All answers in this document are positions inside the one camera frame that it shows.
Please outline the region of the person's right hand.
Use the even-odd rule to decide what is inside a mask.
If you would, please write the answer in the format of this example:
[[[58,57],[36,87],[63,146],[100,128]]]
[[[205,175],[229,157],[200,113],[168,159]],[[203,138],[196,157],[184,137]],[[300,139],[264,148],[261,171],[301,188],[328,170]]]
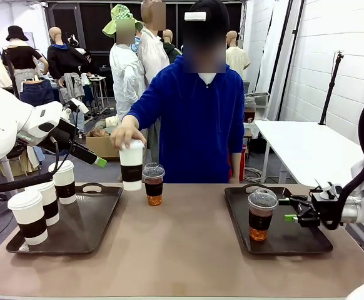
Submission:
[[[125,116],[121,125],[110,135],[112,145],[118,150],[129,148],[132,140],[139,140],[146,145],[146,138],[138,128],[139,123],[134,116]]]

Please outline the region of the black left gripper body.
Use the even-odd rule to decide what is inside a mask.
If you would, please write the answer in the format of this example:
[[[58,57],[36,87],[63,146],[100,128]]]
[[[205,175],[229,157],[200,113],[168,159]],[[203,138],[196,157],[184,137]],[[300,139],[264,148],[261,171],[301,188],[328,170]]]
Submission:
[[[78,128],[64,119],[59,120],[59,124],[39,143],[39,147],[56,153],[54,143],[50,138],[54,138],[58,144],[59,152],[69,151],[71,154],[75,150],[74,139],[78,133]]]

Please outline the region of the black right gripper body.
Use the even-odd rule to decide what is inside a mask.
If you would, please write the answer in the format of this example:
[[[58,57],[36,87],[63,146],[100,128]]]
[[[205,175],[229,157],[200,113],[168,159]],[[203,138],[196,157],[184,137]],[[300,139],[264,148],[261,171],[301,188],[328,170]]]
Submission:
[[[303,228],[315,228],[324,225],[326,228],[338,228],[338,199],[322,198],[320,192],[311,192],[310,200],[297,200],[296,216]]]

